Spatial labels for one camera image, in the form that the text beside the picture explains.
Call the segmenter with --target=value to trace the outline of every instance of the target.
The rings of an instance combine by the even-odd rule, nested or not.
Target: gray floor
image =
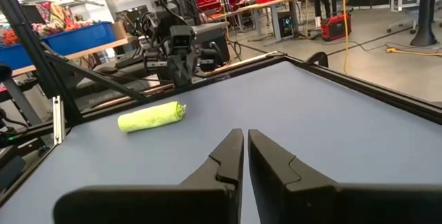
[[[387,35],[387,26],[396,21],[404,19],[406,16],[400,13],[390,12],[388,9],[381,10],[356,10],[352,13],[352,28],[350,41],[356,41],[360,44],[377,39]],[[403,30],[409,26],[395,28],[393,32]],[[438,26],[433,27],[434,34],[438,40],[442,40],[442,29]],[[263,29],[263,33],[271,32],[271,27]],[[245,34],[231,33],[231,39],[237,39],[241,44],[252,46],[264,51],[279,50],[288,53],[299,59],[307,59],[318,51],[324,51],[327,54],[345,48],[345,39],[339,39],[333,42],[324,42],[321,39],[316,41],[297,40],[284,41],[279,44],[265,46],[272,40],[259,42],[247,41],[254,36],[254,31]],[[387,42],[409,46],[414,35],[408,30],[398,32],[372,41],[363,45],[365,49],[382,46]],[[437,49],[414,49],[415,51],[424,51],[427,53],[438,52]],[[259,55],[259,52],[248,48],[242,49],[241,57],[247,59]],[[345,60],[345,51],[336,53],[329,57],[330,68],[343,72]],[[377,48],[371,51],[364,51],[360,47],[349,50],[347,56],[348,74],[385,86],[414,97],[428,101],[442,102],[442,57],[428,57],[422,55],[403,55],[386,53],[385,48]]]

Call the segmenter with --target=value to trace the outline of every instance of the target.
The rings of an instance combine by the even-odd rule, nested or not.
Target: rolled microfiber towel
[[[159,127],[182,119],[186,105],[170,102],[127,113],[118,117],[118,127],[124,132]]]

